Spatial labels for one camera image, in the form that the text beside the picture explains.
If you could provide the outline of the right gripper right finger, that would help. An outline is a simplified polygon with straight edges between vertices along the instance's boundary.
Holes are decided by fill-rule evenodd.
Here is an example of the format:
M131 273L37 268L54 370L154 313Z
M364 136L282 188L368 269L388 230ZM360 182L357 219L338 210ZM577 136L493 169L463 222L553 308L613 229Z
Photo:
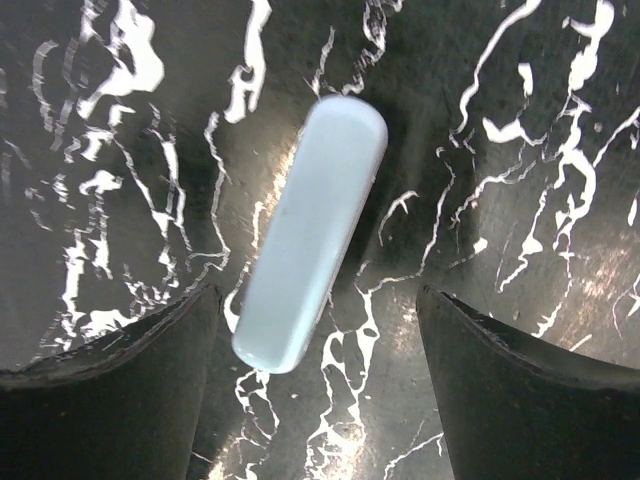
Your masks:
M416 307L455 478L638 478L638 370L547 343L430 285Z

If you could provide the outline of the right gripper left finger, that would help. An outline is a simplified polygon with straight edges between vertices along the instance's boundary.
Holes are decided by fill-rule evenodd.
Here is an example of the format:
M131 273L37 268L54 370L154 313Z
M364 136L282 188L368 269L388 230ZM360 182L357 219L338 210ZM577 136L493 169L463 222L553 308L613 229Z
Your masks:
M183 479L220 294L201 285L75 350L1 373L4 479Z

